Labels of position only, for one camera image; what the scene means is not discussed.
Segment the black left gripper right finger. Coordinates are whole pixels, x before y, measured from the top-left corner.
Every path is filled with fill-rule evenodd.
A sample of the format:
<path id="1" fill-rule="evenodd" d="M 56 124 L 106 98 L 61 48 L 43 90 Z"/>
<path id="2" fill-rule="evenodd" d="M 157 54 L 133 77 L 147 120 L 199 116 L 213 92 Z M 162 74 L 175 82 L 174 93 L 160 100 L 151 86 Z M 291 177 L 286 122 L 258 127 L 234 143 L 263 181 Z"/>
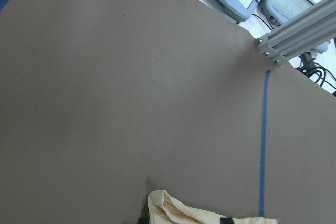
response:
<path id="1" fill-rule="evenodd" d="M 230 217 L 221 217 L 220 224 L 234 224 L 234 221 Z"/>

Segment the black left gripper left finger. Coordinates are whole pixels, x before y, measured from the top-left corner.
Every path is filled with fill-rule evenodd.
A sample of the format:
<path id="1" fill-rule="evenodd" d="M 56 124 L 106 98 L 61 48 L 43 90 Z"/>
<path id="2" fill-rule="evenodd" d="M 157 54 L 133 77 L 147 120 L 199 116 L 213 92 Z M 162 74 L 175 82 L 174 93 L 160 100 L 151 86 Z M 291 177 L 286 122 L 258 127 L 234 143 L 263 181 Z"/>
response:
<path id="1" fill-rule="evenodd" d="M 149 224 L 149 218 L 148 217 L 142 217 L 137 220 L 137 224 Z"/>

